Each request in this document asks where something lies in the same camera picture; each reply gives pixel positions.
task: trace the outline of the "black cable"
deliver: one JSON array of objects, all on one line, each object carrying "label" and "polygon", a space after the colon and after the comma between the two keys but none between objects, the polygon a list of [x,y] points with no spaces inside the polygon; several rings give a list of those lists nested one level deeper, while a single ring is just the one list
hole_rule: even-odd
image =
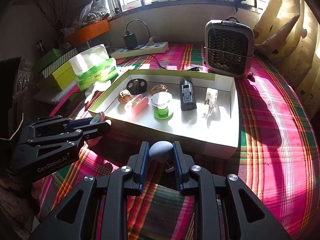
[{"label": "black cable", "polygon": [[161,66],[161,64],[159,63],[159,61],[156,59],[155,56],[153,56],[153,55],[151,55],[151,54],[146,54],[146,55],[153,57],[153,58],[155,59],[155,61],[158,63],[158,66],[159,66],[160,68],[166,69],[165,67],[162,67],[162,66]]},{"label": "black cable", "polygon": [[128,30],[128,25],[129,25],[131,22],[136,22],[136,21],[142,22],[142,23],[147,27],[149,38],[148,38],[147,42],[146,42],[143,46],[138,47],[138,48],[135,48],[135,49],[132,49],[132,50],[141,49],[142,47],[146,46],[146,45],[148,44],[149,40],[150,40],[150,30],[149,30],[147,24],[146,24],[144,21],[142,21],[142,20],[133,20],[133,21],[128,22],[127,27],[125,28],[125,29],[126,29],[125,32],[127,33],[127,35],[130,34],[130,33],[129,33],[129,30]]},{"label": "black cable", "polygon": [[[107,46],[106,48],[127,49],[127,48],[118,47],[118,46]],[[159,63],[159,61],[156,59],[156,57],[155,57],[155,56],[153,56],[153,55],[151,55],[151,54],[144,54],[144,55],[148,55],[148,56],[153,57],[153,58],[155,59],[155,61],[157,62],[158,66],[159,66],[160,68],[162,68],[162,69],[166,69],[165,67],[162,67],[162,66],[161,66],[161,64]],[[120,65],[125,64],[125,63],[129,62],[130,60],[134,59],[135,57],[140,57],[140,56],[143,56],[143,55],[133,56],[133,57],[131,57],[129,60],[127,60],[127,61],[124,61],[124,62],[120,63]]]}]

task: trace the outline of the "bed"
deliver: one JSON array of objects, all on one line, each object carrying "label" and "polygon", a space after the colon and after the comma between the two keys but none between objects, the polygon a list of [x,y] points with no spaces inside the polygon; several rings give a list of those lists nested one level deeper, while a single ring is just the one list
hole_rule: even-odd
[{"label": "bed", "polygon": [[[188,70],[195,66],[207,72],[204,48],[190,44],[170,45],[156,55],[167,69]],[[159,68],[150,56],[118,66]],[[252,61],[253,77],[236,80],[239,98],[239,146],[229,160],[193,155],[195,163],[211,173],[237,174],[297,239],[314,218],[319,206],[319,155],[316,139],[301,103],[287,82],[262,56]],[[81,105],[74,118],[89,117]],[[80,160],[48,176],[40,195],[43,220],[85,175],[110,174],[138,153],[141,139],[111,130],[98,145],[85,145]],[[140,197],[129,197],[129,239],[192,239],[193,197],[180,196],[167,182],[164,164],[153,162]],[[98,227],[101,225],[101,213]]]}]

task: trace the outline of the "orange shelf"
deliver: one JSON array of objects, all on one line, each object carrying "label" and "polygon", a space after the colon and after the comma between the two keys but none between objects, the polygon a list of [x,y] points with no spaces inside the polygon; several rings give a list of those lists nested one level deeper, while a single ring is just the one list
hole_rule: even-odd
[{"label": "orange shelf", "polygon": [[83,27],[69,36],[64,38],[65,42],[69,42],[73,47],[76,47],[88,40],[93,39],[94,37],[99,36],[102,33],[105,33],[110,30],[109,24],[107,20],[102,20],[100,22],[96,22],[90,24],[86,27]]}]

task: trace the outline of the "blue gripper pad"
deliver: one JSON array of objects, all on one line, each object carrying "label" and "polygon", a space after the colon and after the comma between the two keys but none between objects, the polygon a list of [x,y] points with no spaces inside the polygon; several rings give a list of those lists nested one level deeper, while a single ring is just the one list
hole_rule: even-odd
[{"label": "blue gripper pad", "polygon": [[72,132],[75,127],[89,125],[90,121],[92,119],[93,119],[93,117],[89,117],[89,118],[85,118],[85,119],[79,119],[79,120],[72,120],[65,127],[65,130],[66,130],[66,132]]},{"label": "blue gripper pad", "polygon": [[140,186],[139,191],[142,194],[144,184],[147,179],[147,170],[148,170],[148,152],[149,152],[149,143],[147,143],[145,152],[143,155],[142,163],[141,163],[141,171],[140,171]]},{"label": "blue gripper pad", "polygon": [[178,152],[175,143],[172,143],[173,145],[173,166],[174,166],[174,174],[176,177],[176,183],[177,183],[177,188],[180,192],[183,191],[183,179],[182,179],[182,169],[178,157]]},{"label": "blue gripper pad", "polygon": [[139,151],[139,154],[137,154],[136,162],[133,168],[132,183],[134,184],[133,188],[137,191],[138,195],[141,195],[144,184],[146,182],[146,178],[147,178],[148,152],[149,152],[149,143],[144,141],[141,144],[140,151]]}]

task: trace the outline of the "elastic band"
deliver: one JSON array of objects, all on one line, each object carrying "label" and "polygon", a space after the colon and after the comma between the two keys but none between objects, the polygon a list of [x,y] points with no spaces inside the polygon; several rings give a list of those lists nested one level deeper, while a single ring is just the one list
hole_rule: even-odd
[{"label": "elastic band", "polygon": [[239,54],[235,54],[235,53],[232,53],[232,52],[227,52],[227,51],[224,51],[224,50],[219,50],[219,49],[209,49],[207,47],[204,47],[205,49],[208,49],[208,50],[214,50],[214,51],[220,51],[220,52],[225,52],[225,53],[229,53],[229,54],[232,54],[232,55],[236,55],[238,57],[254,57],[254,56],[243,56],[243,55],[239,55]]},{"label": "elastic band", "polygon": [[21,120],[21,122],[20,122],[20,124],[19,124],[19,127],[18,127],[17,130],[13,133],[13,135],[10,137],[10,139],[0,138],[0,140],[2,140],[2,141],[11,141],[12,138],[13,138],[13,137],[16,135],[16,133],[19,131],[19,129],[20,129],[21,125],[22,125],[22,122],[23,122],[23,113],[22,113],[22,120]]}]

